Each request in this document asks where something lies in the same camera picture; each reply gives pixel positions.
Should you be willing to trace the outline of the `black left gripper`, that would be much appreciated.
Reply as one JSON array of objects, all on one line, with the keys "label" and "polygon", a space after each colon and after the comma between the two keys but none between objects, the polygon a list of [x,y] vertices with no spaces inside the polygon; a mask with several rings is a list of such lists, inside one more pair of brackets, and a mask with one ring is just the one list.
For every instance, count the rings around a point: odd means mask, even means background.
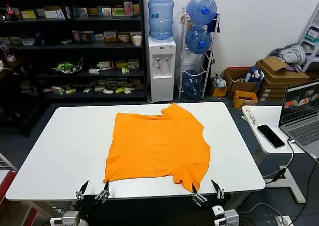
[{"label": "black left gripper", "polygon": [[78,201],[76,201],[74,204],[74,210],[79,213],[79,217],[81,218],[95,218],[98,215],[102,205],[110,195],[109,181],[107,181],[103,190],[101,190],[98,195],[94,197],[93,201],[83,200],[88,183],[89,181],[86,181],[81,186],[80,190],[75,192],[76,200]]}]

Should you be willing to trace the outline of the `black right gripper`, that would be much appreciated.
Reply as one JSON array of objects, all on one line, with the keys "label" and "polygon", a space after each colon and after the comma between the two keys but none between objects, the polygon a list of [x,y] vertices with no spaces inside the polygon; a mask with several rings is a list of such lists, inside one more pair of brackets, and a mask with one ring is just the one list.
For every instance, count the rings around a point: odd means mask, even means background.
[{"label": "black right gripper", "polygon": [[213,180],[211,180],[213,187],[217,192],[217,200],[207,201],[207,198],[198,193],[195,185],[192,183],[192,200],[203,210],[212,211],[212,208],[215,206],[224,207],[227,201],[224,198],[224,189]]}]

